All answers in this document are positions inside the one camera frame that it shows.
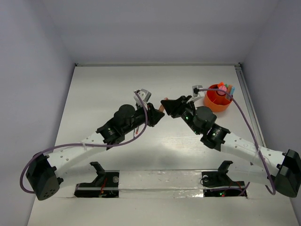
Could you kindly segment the peach translucent marker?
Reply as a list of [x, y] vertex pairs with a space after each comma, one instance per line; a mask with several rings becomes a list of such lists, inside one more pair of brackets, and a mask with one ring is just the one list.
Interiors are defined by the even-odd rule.
[[163, 113], [164, 110], [165, 110], [165, 109], [164, 109], [164, 106], [163, 106], [163, 105], [160, 105], [158, 111]]

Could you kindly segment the blue tip clear highlighter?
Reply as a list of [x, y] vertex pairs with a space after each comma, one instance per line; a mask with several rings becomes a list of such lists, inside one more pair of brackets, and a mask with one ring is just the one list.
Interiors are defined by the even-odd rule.
[[227, 87], [227, 95], [226, 95], [226, 99], [231, 101], [232, 97], [233, 97], [233, 93], [235, 91], [235, 87], [233, 85], [228, 85]]

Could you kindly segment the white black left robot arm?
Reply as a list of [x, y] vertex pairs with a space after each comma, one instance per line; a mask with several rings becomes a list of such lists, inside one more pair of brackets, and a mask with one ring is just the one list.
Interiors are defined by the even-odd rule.
[[103, 126], [80, 143], [58, 145], [35, 154], [20, 176], [20, 187], [40, 201], [53, 196], [59, 189], [81, 183], [94, 186], [107, 184], [107, 173], [97, 161], [77, 166], [88, 158], [113, 147], [127, 145], [126, 134], [138, 127], [154, 127], [165, 114], [151, 103], [122, 105]]

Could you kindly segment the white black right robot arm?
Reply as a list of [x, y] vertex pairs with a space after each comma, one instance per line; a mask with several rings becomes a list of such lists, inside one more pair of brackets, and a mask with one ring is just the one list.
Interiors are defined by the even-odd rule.
[[195, 107], [189, 97], [162, 100], [166, 113], [172, 118], [182, 118], [192, 131], [202, 135], [201, 142], [208, 148], [232, 154], [250, 162], [245, 181], [264, 185], [273, 184], [280, 194], [295, 198], [301, 186], [301, 158], [289, 149], [287, 152], [256, 147], [230, 130], [216, 124], [216, 115], [206, 106]]

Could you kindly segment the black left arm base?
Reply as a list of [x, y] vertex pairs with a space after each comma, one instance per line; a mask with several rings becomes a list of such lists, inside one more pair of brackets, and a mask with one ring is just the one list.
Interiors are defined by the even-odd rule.
[[76, 185], [74, 196], [77, 198], [118, 198], [119, 171], [105, 171], [99, 162], [91, 162], [96, 170], [96, 178], [90, 183]]

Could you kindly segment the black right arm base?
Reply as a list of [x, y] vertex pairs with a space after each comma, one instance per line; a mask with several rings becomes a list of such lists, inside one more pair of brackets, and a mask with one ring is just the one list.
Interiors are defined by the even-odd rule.
[[244, 181], [233, 181], [227, 175], [232, 164], [232, 161], [223, 161], [218, 169], [202, 172], [200, 184], [204, 197], [247, 197]]

